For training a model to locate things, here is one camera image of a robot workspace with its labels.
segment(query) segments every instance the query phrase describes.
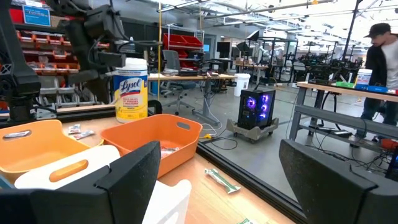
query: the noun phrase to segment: green object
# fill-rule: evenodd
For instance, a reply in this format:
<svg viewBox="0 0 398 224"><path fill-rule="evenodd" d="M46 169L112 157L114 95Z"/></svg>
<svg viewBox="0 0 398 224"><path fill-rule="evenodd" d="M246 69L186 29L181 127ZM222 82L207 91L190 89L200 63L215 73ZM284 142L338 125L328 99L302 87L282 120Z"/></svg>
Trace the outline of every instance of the green object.
<svg viewBox="0 0 398 224"><path fill-rule="evenodd" d="M245 218L242 222L240 222L238 224L257 224L257 223L256 222L252 222L252 221L248 220L247 218Z"/></svg>
<svg viewBox="0 0 398 224"><path fill-rule="evenodd" d="M346 83L346 82L336 82L336 86L345 87L345 88L354 88L354 83Z"/></svg>
<svg viewBox="0 0 398 224"><path fill-rule="evenodd" d="M205 173L210 175L210 177L215 179L219 184L224 185L226 187L227 194L230 194L240 189L240 187L233 186L226 179L224 179L224 177L220 176L216 169L211 169L211 170L205 169Z"/></svg>

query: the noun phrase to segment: man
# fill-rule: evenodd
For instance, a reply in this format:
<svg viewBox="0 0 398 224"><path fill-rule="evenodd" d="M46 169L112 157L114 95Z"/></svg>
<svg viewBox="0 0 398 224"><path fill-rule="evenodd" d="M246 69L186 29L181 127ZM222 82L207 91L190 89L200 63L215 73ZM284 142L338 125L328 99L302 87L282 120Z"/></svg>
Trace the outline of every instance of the man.
<svg viewBox="0 0 398 224"><path fill-rule="evenodd" d="M372 70L369 85L386 86L398 90L398 36L391 34L389 24L374 24L366 37L372 38L373 46L366 56L366 69ZM372 120L381 105L381 100L366 98L361 118ZM387 101L384 105L384 124L397 125L398 103ZM363 130L357 130L356 136L365 138Z"/></svg>

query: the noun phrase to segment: cart with wheels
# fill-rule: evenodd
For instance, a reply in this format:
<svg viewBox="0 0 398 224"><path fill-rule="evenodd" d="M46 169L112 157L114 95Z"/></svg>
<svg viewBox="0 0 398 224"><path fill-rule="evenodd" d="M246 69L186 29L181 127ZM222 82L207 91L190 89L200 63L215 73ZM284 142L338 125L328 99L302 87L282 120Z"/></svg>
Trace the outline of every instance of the cart with wheels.
<svg viewBox="0 0 398 224"><path fill-rule="evenodd" d="M278 128L279 118L274 118L271 122L271 125L261 129L260 127L254 127L250 130L240 128L238 125L232 120L228 119L226 123L226 129L228 131L232 131L234 133L234 137L237 137L239 134L250 139L251 143L256 143L260 138L272 135L275 129Z"/></svg>

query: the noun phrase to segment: black jacket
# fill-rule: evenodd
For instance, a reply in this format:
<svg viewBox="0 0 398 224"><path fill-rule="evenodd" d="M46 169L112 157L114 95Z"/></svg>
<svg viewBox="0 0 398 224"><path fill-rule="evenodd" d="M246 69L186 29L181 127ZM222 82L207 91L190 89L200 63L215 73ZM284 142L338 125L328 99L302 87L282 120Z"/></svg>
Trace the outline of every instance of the black jacket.
<svg viewBox="0 0 398 224"><path fill-rule="evenodd" d="M387 62L381 47L372 46L366 54L366 69L372 70L369 85L387 85Z"/></svg>

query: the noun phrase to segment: candy wrapper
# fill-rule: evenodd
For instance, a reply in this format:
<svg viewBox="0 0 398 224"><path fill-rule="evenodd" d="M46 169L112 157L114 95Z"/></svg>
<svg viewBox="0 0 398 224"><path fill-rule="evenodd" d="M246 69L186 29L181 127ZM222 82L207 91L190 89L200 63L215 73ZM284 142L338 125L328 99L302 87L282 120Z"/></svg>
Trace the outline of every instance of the candy wrapper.
<svg viewBox="0 0 398 224"><path fill-rule="evenodd" d="M162 158L165 157L165 156L170 155L171 153L173 153L173 152L175 152L177 150L179 150L178 147L175 147L175 148L161 147Z"/></svg>
<svg viewBox="0 0 398 224"><path fill-rule="evenodd" d="M81 134L74 135L73 137L74 137L76 140L79 140L79 139L85 138L85 137L87 137L87 136L91 136L91 135L93 135L93 134L95 134L94 131L88 130L88 131L85 131L85 132L83 132L83 133L81 133Z"/></svg>
<svg viewBox="0 0 398 224"><path fill-rule="evenodd" d="M75 124L68 128L68 134L78 134L81 133L80 124Z"/></svg>
<svg viewBox="0 0 398 224"><path fill-rule="evenodd" d="M205 173L210 175L210 177L215 179L219 184L224 185L226 187L226 192L228 194L240 189L240 187L233 186L226 179L224 179L224 177L220 176L216 169L211 169L211 170L205 169Z"/></svg>
<svg viewBox="0 0 398 224"><path fill-rule="evenodd" d="M238 223L238 224L257 224L254 221L250 221L247 218L245 218L242 222Z"/></svg>

